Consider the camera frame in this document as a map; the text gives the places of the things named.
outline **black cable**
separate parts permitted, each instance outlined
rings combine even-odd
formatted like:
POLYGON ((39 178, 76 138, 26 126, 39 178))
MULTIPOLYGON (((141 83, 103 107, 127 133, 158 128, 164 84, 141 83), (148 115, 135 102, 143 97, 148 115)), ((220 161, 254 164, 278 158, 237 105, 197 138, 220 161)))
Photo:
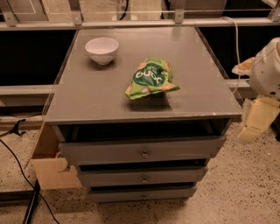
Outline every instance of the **black cable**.
POLYGON ((127 12, 128 8, 129 8, 129 0, 126 0, 125 10, 124 10, 124 13, 122 14, 122 16, 120 17, 120 20, 123 20, 123 18, 126 15, 126 12, 127 12))
POLYGON ((165 4, 166 4, 166 7, 167 7, 167 10, 169 11, 170 10, 170 2, 168 0, 165 0, 165 4))
MULTIPOLYGON (((16 154, 12 151, 12 149, 11 149, 5 142, 3 142, 2 139, 0 139, 0 142, 10 151, 10 153, 13 155, 13 157, 17 160, 17 164, 18 164, 18 166, 19 166, 19 168, 20 168, 21 173, 22 173, 23 176, 24 176, 24 179, 25 179, 26 182, 33 188, 33 190, 36 191, 36 189, 35 189, 35 187, 33 186, 33 184, 32 184, 32 183, 29 181, 29 179, 25 176, 23 167, 21 166, 21 164, 20 164, 20 162, 19 162, 19 160, 18 160, 16 154)), ((54 217, 54 215, 53 215, 53 212, 52 212, 52 209, 50 208, 50 206, 49 206, 48 203, 46 202, 46 199, 43 197, 43 195, 40 194, 40 192, 38 193, 38 195, 39 195, 39 196, 41 197, 41 199, 45 202, 47 208, 48 208, 49 211, 50 211, 50 214, 51 214, 52 218, 56 221, 56 223, 60 224, 60 223, 55 219, 55 217, 54 217)))

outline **white cable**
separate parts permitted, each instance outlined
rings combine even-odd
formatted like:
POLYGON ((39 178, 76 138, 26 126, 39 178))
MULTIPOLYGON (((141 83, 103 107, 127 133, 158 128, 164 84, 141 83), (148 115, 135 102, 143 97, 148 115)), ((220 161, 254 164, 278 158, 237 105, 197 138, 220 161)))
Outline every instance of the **white cable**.
MULTIPOLYGON (((239 65, 240 64, 240 56, 239 56, 239 41, 238 41, 238 25, 231 17, 222 17, 222 18, 233 22, 233 24, 235 26, 235 50, 236 50, 237 63, 239 65)), ((236 84, 236 87, 233 91, 233 94, 236 92, 236 90, 239 86, 240 78, 241 78, 241 76, 238 75, 237 84, 236 84)))

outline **wire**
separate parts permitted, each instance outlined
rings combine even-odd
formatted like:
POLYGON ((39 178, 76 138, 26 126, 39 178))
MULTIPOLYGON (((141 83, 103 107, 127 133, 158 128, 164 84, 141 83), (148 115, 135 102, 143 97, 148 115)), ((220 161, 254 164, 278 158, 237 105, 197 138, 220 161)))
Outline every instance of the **wire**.
MULTIPOLYGON (((0 142, 10 151, 10 153, 13 155, 13 157, 17 160, 17 164, 18 164, 18 166, 19 166, 19 169, 20 169, 21 173, 22 173, 23 176, 24 176, 24 179, 25 179, 26 182, 33 188, 33 190, 36 191, 36 190, 35 190, 35 187, 33 186, 33 184, 32 184, 32 183, 29 181, 29 179, 25 176, 23 167, 22 167, 22 165, 20 164, 20 162, 19 162, 19 160, 18 160, 16 154, 12 151, 12 149, 11 149, 2 139, 0 139, 0 142)), ((45 202, 45 204, 46 204, 48 210, 50 211, 50 214, 51 214, 52 218, 56 221, 56 223, 60 224, 60 223, 55 219, 55 217, 54 217, 54 215, 53 215, 53 212, 52 212, 52 209, 51 209, 50 206, 48 205, 46 199, 42 196, 42 194, 41 194, 40 192, 38 193, 38 195, 39 195, 39 196, 41 197, 41 199, 45 202)))
MULTIPOLYGON (((239 41, 238 41, 238 37, 239 37, 239 35, 238 35, 238 25, 231 17, 222 17, 222 18, 233 22, 233 24, 235 26, 235 50, 236 50, 237 64, 239 65, 240 64, 240 56, 239 56, 239 41)), ((233 91, 233 94, 236 92, 237 88, 239 87, 240 79, 241 79, 241 76, 239 75, 236 87, 233 91)))
POLYGON ((127 12, 128 8, 129 8, 129 0, 126 0, 125 10, 124 10, 124 13, 122 14, 122 16, 120 17, 120 20, 123 20, 123 18, 126 15, 126 12, 127 12))

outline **cardboard box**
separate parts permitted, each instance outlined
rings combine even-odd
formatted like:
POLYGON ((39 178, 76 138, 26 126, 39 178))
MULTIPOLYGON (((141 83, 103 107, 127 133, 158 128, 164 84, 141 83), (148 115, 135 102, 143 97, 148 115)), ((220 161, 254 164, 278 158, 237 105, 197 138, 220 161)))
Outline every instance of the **cardboard box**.
POLYGON ((82 187, 75 167, 63 157, 55 158, 59 143, 53 128, 43 124, 31 157, 42 190, 82 187))

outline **drawer front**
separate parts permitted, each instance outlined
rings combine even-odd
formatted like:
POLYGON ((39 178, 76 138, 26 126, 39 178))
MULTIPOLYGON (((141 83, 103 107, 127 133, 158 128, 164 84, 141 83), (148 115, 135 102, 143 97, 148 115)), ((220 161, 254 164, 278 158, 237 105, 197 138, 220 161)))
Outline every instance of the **drawer front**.
POLYGON ((170 168, 168 171, 79 172, 83 186, 133 186, 164 183, 198 182, 207 173, 206 167, 170 168))
POLYGON ((188 199, 196 191, 196 187, 158 189, 158 190, 139 190, 139 191, 112 191, 112 192, 91 192, 94 202, 117 202, 132 200, 168 200, 168 199, 188 199))
POLYGON ((204 136, 146 141, 61 143, 59 150, 71 165, 212 158, 218 153, 225 139, 224 136, 204 136))

